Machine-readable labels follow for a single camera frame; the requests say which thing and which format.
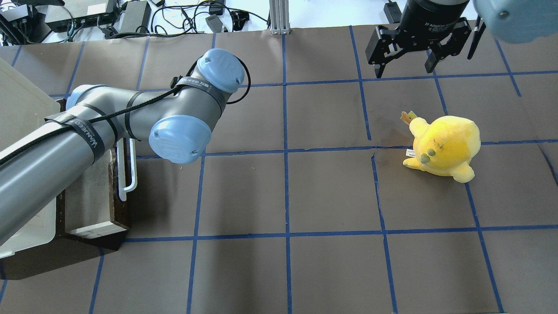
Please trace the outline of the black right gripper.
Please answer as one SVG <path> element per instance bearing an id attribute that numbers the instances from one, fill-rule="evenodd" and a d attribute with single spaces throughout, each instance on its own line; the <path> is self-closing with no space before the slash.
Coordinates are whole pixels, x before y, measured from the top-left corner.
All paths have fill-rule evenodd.
<path id="1" fill-rule="evenodd" d="M 408 0 L 395 29 L 375 28 L 365 55 L 382 78 L 385 66 L 408 52 L 429 51 L 426 73 L 432 73 L 446 57 L 459 55 L 472 29 L 462 13 L 468 0 Z"/>

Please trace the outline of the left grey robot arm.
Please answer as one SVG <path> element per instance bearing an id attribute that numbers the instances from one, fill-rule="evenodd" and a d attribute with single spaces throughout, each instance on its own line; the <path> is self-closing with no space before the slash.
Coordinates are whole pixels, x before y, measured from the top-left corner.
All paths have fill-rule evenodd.
<path id="1" fill-rule="evenodd" d="M 14 236 L 121 138 L 147 141 L 159 157 L 201 157 L 231 96 L 251 81 L 237 56 L 211 48 L 169 91 L 139 92 L 84 84 L 70 109 L 1 151 L 1 242 Z"/>

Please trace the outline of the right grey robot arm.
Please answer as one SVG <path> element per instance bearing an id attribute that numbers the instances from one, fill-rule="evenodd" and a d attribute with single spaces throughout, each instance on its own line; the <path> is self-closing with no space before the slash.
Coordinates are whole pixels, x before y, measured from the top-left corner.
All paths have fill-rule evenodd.
<path id="1" fill-rule="evenodd" d="M 397 28 L 375 28 L 365 55 L 381 78 L 385 66 L 409 52 L 429 51 L 425 70 L 432 73 L 448 56 L 459 55 L 468 38 L 471 59 L 486 30 L 511 44 L 532 42 L 557 32 L 555 0 L 475 0 L 476 24 L 463 16 L 467 0 L 409 0 Z"/>

